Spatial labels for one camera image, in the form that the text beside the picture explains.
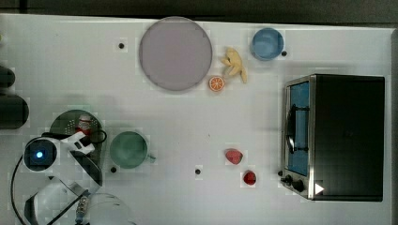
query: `black toaster oven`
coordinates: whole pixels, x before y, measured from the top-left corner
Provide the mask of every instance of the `black toaster oven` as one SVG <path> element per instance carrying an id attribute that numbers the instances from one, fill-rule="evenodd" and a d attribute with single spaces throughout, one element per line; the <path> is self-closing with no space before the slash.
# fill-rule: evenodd
<path id="1" fill-rule="evenodd" d="M 314 74 L 285 86 L 286 188 L 315 201 L 383 199 L 383 77 Z"/>

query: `small bowl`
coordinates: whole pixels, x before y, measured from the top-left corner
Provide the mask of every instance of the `small bowl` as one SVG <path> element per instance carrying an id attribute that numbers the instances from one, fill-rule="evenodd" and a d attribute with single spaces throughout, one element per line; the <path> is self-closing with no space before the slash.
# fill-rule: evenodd
<path id="1" fill-rule="evenodd" d="M 283 45 L 281 33 L 272 28 L 264 28 L 255 33 L 251 51 L 255 58 L 267 61 L 277 57 L 282 52 Z"/>

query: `red strawberry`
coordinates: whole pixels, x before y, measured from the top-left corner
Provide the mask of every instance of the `red strawberry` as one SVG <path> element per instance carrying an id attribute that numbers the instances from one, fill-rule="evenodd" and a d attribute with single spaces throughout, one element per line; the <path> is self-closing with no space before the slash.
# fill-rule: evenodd
<path id="1" fill-rule="evenodd" d="M 243 158 L 243 154 L 235 148 L 229 148 L 225 153 L 226 158 L 234 165 L 238 165 Z"/>
<path id="2" fill-rule="evenodd" d="M 243 181 L 250 186 L 255 184 L 255 180 L 256 177 L 253 171 L 247 171 L 246 174 L 243 176 Z"/>

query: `table surface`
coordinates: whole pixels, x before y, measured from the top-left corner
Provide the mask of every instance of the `table surface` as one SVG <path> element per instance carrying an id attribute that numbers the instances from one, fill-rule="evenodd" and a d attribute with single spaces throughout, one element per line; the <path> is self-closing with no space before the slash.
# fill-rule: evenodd
<path id="1" fill-rule="evenodd" d="M 0 63 L 16 74 L 8 91 L 30 107 L 23 127 L 0 130 L 0 200 L 8 203 L 0 205 L 2 223 L 19 223 L 8 190 L 24 145 L 48 131 L 59 114 L 81 109 L 109 133 L 99 192 L 122 199 L 137 224 L 390 224 L 391 29 L 199 22 L 213 45 L 211 69 L 196 87 L 173 93 L 154 85 L 137 58 L 141 37 L 154 22 L 0 15 Z M 283 34 L 286 57 L 261 62 L 250 54 L 253 34 L 264 27 Z M 120 42 L 125 49 L 118 49 Z M 241 54 L 249 79 L 244 84 L 235 77 L 216 94 L 207 81 L 224 71 L 219 59 L 228 46 Z M 383 202 L 311 202 L 280 184 L 283 86 L 312 73 L 385 76 Z M 110 141 L 126 130 L 145 134 L 157 160 L 111 173 Z M 225 163 L 229 147 L 244 153 L 237 166 Z M 255 187 L 241 184 L 248 169 L 257 174 Z M 18 172 L 17 206 L 45 182 L 43 174 Z M 67 215 L 61 224 L 71 224 L 74 210 Z"/>

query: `green mug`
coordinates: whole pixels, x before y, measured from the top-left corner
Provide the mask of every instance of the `green mug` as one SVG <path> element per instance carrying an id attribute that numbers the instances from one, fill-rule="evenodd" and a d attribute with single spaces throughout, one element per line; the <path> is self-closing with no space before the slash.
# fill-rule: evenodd
<path id="1" fill-rule="evenodd" d="M 140 134 L 126 131 L 118 134 L 111 143 L 112 161 L 123 169 L 135 168 L 147 158 L 155 162 L 155 157 L 148 154 L 146 141 Z"/>

